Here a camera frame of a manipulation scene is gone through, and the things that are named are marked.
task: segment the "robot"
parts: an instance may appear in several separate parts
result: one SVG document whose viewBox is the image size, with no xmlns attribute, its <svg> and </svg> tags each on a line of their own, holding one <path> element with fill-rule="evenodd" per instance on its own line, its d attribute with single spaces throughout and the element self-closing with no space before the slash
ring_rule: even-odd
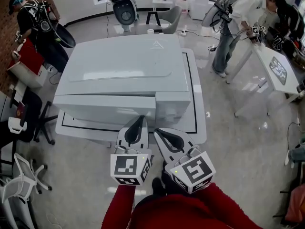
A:
<svg viewBox="0 0 305 229">
<path fill-rule="evenodd" d="M 139 19 L 135 0 L 110 0 L 113 4 L 113 12 L 122 25 L 124 32 L 129 31 L 129 26 Z"/>
<path fill-rule="evenodd" d="M 191 194 L 210 185 L 216 170 L 206 152 L 185 132 L 156 128 L 155 141 L 166 162 L 165 171 L 174 182 Z M 118 134 L 111 155 L 111 177 L 120 185 L 143 185 L 152 166 L 148 125 L 144 116 L 127 123 Z"/>
</svg>

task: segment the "brick wall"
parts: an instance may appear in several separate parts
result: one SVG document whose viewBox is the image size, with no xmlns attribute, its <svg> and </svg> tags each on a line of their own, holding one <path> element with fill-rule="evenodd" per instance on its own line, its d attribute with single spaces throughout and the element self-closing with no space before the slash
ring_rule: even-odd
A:
<svg viewBox="0 0 305 229">
<path fill-rule="evenodd" d="M 18 47 L 15 42 L 15 34 L 19 30 L 17 14 L 9 15 L 9 1 L 0 0 L 0 91 L 8 95 L 10 84 L 17 82 L 17 78 L 11 73 L 7 73 L 6 69 L 11 61 L 11 52 Z M 59 18 L 53 0 L 46 1 L 52 5 Z"/>
</svg>

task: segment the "white shirt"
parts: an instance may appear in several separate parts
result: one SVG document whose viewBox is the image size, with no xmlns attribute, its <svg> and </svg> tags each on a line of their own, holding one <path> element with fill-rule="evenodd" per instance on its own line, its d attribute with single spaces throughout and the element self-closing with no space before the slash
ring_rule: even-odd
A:
<svg viewBox="0 0 305 229">
<path fill-rule="evenodd" d="M 241 25 L 242 21 L 246 21 L 249 26 L 254 26 L 259 18 L 264 15 L 267 6 L 266 0 L 237 0 L 232 4 L 232 8 L 233 13 L 229 14 L 232 20 L 228 27 L 235 38 L 236 36 L 234 35 L 245 29 Z"/>
</svg>

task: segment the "cap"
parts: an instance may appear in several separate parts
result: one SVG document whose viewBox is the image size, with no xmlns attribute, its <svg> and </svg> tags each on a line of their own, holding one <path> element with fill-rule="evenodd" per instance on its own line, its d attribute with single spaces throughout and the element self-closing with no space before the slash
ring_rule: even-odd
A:
<svg viewBox="0 0 305 229">
<path fill-rule="evenodd" d="M 10 0 L 9 1 L 9 9 L 10 9 L 9 15 L 11 15 L 14 12 L 14 8 L 13 8 L 14 1 L 15 0 Z"/>
</svg>

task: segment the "white chair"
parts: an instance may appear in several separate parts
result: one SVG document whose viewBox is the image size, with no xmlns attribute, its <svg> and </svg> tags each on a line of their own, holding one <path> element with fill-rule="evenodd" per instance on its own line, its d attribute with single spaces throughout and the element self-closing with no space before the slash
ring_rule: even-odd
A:
<svg viewBox="0 0 305 229">
<path fill-rule="evenodd" d="M 14 179 L 6 180 L 6 184 L 4 186 L 2 203 L 10 197 L 20 197 L 24 201 L 27 201 L 33 187 L 35 187 L 36 193 L 41 194 L 41 191 L 37 189 L 37 184 L 39 184 L 43 189 L 52 190 L 52 187 L 43 184 L 38 179 L 38 174 L 43 170 L 47 169 L 46 165 L 40 166 L 36 171 L 34 171 L 33 163 L 35 161 L 33 159 L 30 160 L 30 163 L 19 154 L 14 154 L 14 159 L 17 164 L 19 174 Z"/>
</svg>

